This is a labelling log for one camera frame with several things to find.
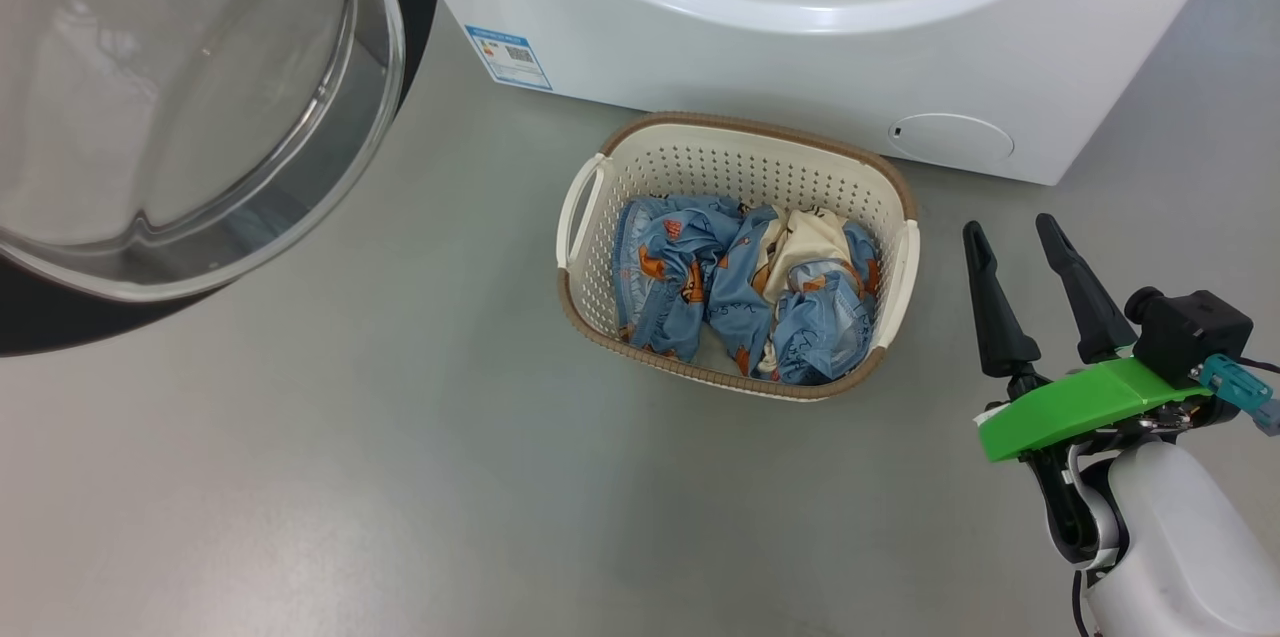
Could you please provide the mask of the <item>white front-load washing machine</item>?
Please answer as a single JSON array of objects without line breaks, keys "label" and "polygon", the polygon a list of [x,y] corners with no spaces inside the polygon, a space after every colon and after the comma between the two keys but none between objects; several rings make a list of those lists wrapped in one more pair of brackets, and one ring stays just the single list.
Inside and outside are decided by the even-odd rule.
[{"label": "white front-load washing machine", "polygon": [[567,98],[759,119],[897,159],[895,122],[960,114],[1015,142],[975,173],[1053,185],[1187,0],[444,3],[462,29],[527,38]]}]

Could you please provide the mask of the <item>blue and cream print garment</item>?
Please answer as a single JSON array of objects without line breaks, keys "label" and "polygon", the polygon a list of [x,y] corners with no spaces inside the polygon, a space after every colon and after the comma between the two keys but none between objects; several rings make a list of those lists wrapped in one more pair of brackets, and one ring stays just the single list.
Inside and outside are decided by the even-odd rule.
[{"label": "blue and cream print garment", "polygon": [[716,263],[707,318],[748,379],[835,382],[870,350],[881,263],[860,224],[828,208],[749,208]]}]

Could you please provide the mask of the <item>washing machine glass door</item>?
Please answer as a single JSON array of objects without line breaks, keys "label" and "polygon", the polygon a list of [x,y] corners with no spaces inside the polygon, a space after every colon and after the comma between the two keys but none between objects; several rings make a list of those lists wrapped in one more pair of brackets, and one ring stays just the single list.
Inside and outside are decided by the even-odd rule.
[{"label": "washing machine glass door", "polygon": [[0,358],[154,324],[314,230],[436,0],[0,0]]}]

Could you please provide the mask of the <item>white round filter cover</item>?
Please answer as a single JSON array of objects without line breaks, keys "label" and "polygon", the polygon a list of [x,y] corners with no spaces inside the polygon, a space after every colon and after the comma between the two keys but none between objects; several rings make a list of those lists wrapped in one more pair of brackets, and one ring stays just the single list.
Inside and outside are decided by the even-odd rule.
[{"label": "white round filter cover", "polygon": [[974,116],[925,113],[904,116],[887,132],[893,148],[906,159],[970,171],[984,171],[1010,159],[1012,137]]}]

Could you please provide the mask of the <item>cream perforated laundry basket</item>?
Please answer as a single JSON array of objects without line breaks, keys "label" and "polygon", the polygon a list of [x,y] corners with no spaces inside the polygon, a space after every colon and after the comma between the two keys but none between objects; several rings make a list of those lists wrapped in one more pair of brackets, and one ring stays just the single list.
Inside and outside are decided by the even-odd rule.
[{"label": "cream perforated laundry basket", "polygon": [[[755,207],[827,208],[869,232],[879,255],[877,313],[865,359],[829,385],[748,379],[701,350],[691,363],[627,345],[613,299],[612,244],[626,201],[726,194]],[[700,113],[652,113],[616,130],[564,194],[556,230],[557,289],[570,324],[605,350],[703,385],[818,403],[867,381],[883,362],[911,301],[922,253],[919,203],[882,155],[794,128]]]}]

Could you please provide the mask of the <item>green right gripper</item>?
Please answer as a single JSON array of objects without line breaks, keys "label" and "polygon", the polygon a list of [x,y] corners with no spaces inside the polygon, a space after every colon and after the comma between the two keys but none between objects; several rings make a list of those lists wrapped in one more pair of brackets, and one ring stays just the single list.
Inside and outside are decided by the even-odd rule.
[{"label": "green right gripper", "polygon": [[1007,381],[1009,400],[998,408],[992,405],[978,423],[987,460],[1014,460],[1166,404],[1189,400],[1192,429],[1208,426],[1212,420],[1231,420],[1239,412],[1207,388],[1174,388],[1139,359],[1117,359],[1124,347],[1138,340],[1132,324],[1056,217],[1038,214],[1036,230],[1050,269],[1068,295],[1079,333],[1076,353],[1091,367],[1057,381],[1038,374],[1039,345],[1021,330],[1009,304],[986,232],[980,223],[966,223],[963,246],[980,368],[991,379]]}]

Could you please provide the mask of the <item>blue energy label sticker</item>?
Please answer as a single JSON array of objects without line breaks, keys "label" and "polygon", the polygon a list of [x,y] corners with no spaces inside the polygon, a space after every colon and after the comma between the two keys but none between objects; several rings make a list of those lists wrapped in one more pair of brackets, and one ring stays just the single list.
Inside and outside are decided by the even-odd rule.
[{"label": "blue energy label sticker", "polygon": [[486,72],[498,84],[553,93],[553,87],[527,38],[475,26],[463,27]]}]

